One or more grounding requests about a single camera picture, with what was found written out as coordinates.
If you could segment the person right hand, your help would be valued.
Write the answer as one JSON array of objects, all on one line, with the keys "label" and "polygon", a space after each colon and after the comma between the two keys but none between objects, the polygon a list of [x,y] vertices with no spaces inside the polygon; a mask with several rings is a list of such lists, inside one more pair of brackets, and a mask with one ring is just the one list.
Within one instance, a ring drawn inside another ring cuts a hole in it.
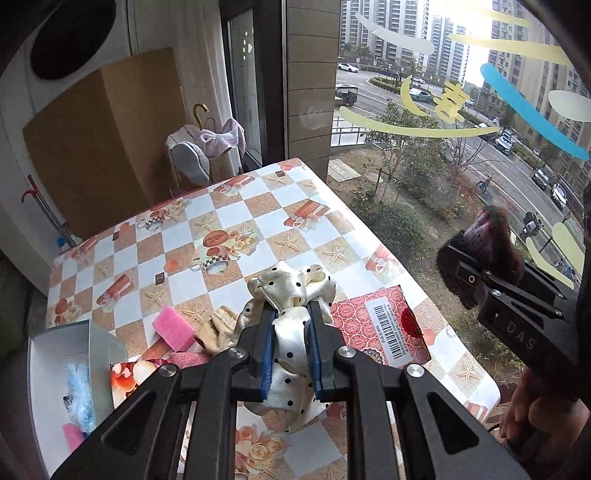
[{"label": "person right hand", "polygon": [[581,400],[576,402],[545,390],[542,382],[529,369],[523,371],[501,422],[500,437],[516,440],[529,422],[547,435],[538,450],[540,462],[562,460],[583,431],[590,412]]}]

